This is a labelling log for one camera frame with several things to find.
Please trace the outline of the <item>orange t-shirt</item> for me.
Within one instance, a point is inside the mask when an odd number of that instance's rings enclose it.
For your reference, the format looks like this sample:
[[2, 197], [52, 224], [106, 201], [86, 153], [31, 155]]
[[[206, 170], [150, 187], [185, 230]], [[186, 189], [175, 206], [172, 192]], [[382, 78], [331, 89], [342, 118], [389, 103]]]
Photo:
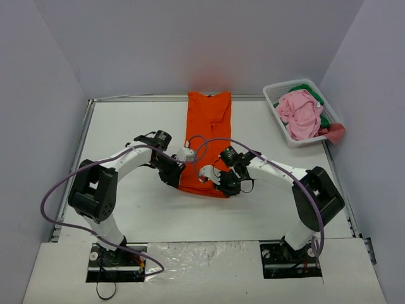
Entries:
[[[230, 92], [221, 92], [213, 96], [198, 92], [188, 93], [185, 140], [190, 143], [189, 147], [197, 150], [208, 139], [224, 138], [222, 141], [212, 141], [200, 150], [198, 156], [202, 159], [197, 163], [198, 170], [205, 165], [216, 165], [219, 170], [226, 169], [218, 156], [230, 146], [230, 141], [225, 139], [231, 138], [232, 135], [231, 115], [232, 95]], [[186, 165], [182, 172], [179, 189], [201, 196], [225, 197], [222, 192], [213, 187], [211, 181], [200, 182], [191, 164]]]

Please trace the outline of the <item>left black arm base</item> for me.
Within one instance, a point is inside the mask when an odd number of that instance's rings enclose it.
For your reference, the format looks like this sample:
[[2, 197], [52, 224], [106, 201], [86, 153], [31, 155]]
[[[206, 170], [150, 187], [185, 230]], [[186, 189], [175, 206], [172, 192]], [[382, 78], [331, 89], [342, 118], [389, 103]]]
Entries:
[[146, 259], [123, 250], [108, 251], [93, 243], [87, 264], [86, 283], [144, 282]]

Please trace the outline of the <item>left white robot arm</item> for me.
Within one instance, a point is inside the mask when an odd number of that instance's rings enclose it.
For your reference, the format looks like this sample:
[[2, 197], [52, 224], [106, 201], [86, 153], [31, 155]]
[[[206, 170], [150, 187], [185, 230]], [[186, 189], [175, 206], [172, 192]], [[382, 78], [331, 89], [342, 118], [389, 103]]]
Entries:
[[113, 217], [118, 182], [136, 168], [145, 166], [158, 170], [165, 184], [177, 188], [185, 162], [192, 161], [196, 155], [192, 149], [182, 147], [167, 158], [162, 152], [167, 150], [171, 135], [162, 130], [151, 134], [135, 137], [125, 149], [113, 155], [112, 161], [78, 173], [69, 193], [68, 204], [102, 237], [98, 244], [113, 265], [123, 263], [128, 251], [126, 238]]

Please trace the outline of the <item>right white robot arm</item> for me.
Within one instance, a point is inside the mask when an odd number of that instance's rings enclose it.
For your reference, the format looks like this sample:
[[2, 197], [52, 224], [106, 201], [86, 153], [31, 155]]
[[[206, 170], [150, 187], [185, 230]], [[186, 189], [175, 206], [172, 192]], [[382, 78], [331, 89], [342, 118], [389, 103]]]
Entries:
[[219, 159], [228, 170], [213, 167], [206, 177], [226, 197], [239, 194], [243, 181], [267, 182], [292, 192], [299, 222], [281, 240], [280, 252], [287, 261], [301, 257], [304, 246], [345, 207], [334, 182], [319, 166], [291, 167], [269, 161], [256, 151], [238, 153], [231, 146], [219, 154]]

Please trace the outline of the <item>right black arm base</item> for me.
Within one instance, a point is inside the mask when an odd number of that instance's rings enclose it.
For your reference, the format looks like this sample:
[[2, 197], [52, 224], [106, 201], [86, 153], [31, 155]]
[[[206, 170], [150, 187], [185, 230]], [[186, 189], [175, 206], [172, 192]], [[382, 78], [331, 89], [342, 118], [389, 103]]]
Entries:
[[322, 276], [310, 243], [299, 251], [290, 251], [279, 241], [265, 241], [259, 243], [259, 249], [264, 279], [304, 279]]

